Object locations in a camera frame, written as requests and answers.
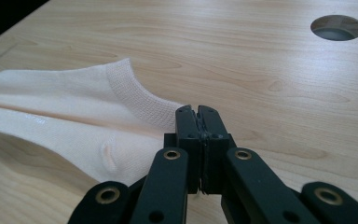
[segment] dark floor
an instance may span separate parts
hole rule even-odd
[[[0,34],[48,0],[0,0]]]

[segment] ankle sock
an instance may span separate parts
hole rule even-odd
[[[101,182],[131,185],[146,175],[180,106],[147,91],[128,59],[0,72],[0,133],[51,149]]]

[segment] table surface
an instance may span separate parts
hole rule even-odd
[[[358,19],[358,1],[50,0],[0,36],[0,71],[131,58],[157,96],[217,109],[287,186],[321,180],[358,200],[358,38],[310,30],[332,14]],[[0,133],[0,223],[65,223],[95,184]],[[187,223],[226,223],[219,197],[190,195]]]

